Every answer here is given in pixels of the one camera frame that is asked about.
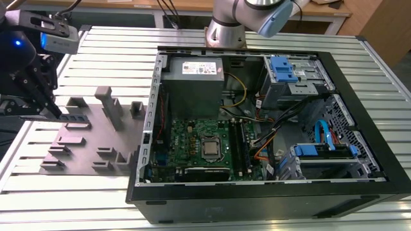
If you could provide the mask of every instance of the motherboard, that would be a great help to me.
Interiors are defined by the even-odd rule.
[[[173,120],[169,151],[156,153],[156,180],[173,182],[178,176],[194,176],[189,181],[257,180],[261,170],[249,156],[253,139],[250,121]]]

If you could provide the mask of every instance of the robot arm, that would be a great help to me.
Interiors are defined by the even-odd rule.
[[[54,58],[36,53],[24,31],[41,32],[46,35],[41,38],[73,38],[72,28],[62,20],[21,10],[6,11],[0,1],[0,116],[69,122],[70,117],[61,116],[53,102],[52,91],[57,89]]]
[[[206,46],[240,48],[245,44],[244,27],[272,37],[282,28],[292,11],[289,0],[216,0],[206,30]]]

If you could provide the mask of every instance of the blue led light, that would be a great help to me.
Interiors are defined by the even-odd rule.
[[[40,37],[41,48],[45,47],[45,44],[46,44],[46,34],[41,33],[41,37]]]

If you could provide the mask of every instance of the cpu socket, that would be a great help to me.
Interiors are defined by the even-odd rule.
[[[216,136],[201,137],[201,158],[208,162],[214,162],[221,157],[220,138]]]

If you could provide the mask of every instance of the green circuit board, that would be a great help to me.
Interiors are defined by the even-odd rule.
[[[170,127],[170,148],[166,155],[166,168],[174,167],[225,167],[230,169],[229,180],[256,180],[260,175],[260,166],[253,166],[252,173],[238,176],[233,172],[229,145],[229,123],[226,120],[173,120]],[[242,122],[246,141],[254,139],[254,128],[250,121]],[[206,160],[201,157],[201,141],[218,141],[221,157]],[[158,169],[158,175],[172,174],[170,170]]]

